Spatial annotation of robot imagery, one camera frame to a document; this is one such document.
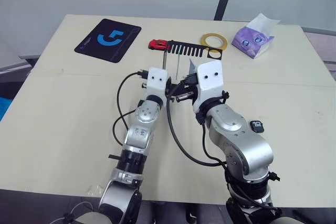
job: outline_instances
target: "blue logo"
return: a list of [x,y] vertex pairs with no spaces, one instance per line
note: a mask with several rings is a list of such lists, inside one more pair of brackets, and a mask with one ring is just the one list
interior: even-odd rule
[[[111,34],[109,35],[109,38],[114,38],[115,35],[123,35],[124,32],[123,31],[118,31],[118,30],[113,30],[113,32],[111,32]],[[97,37],[97,41],[102,44],[103,46],[115,46],[117,44],[119,44],[122,40],[121,39],[115,39],[113,41],[106,41],[104,40],[104,35],[103,34],[99,34]]]
[[261,39],[261,38],[259,38],[259,37],[257,37],[257,38],[254,39],[254,41],[255,41],[256,43],[260,43],[260,42],[262,42],[262,40],[263,40],[263,39]]
[[243,43],[244,46],[248,46],[248,44],[250,44],[250,41],[248,41],[248,40],[243,40],[242,43]]

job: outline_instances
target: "yellow tape roll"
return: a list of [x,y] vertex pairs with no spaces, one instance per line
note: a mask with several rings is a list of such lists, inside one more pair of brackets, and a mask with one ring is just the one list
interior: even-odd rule
[[227,40],[226,40],[226,38],[224,38],[222,35],[219,35],[219,34],[204,34],[201,37],[201,45],[207,46],[207,47],[212,47],[212,46],[208,45],[206,43],[206,41],[205,41],[208,37],[217,37],[217,38],[219,38],[222,41],[222,46],[221,47],[214,47],[214,48],[218,48],[218,49],[221,49],[223,51],[227,48]]

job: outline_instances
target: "tissue box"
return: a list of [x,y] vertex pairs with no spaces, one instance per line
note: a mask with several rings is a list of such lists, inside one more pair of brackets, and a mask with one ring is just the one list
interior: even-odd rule
[[236,33],[232,45],[254,59],[268,49],[274,39],[270,33],[279,22],[260,13]]

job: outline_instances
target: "black mouse pad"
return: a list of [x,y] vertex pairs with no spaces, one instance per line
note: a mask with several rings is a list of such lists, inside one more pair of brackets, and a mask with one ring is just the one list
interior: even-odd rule
[[75,48],[75,52],[117,63],[140,31],[139,26],[103,19]]

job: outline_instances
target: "blue object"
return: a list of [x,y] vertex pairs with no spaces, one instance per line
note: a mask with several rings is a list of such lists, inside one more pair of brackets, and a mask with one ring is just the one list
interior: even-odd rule
[[0,97],[0,121],[5,115],[8,107],[12,103],[12,100]]

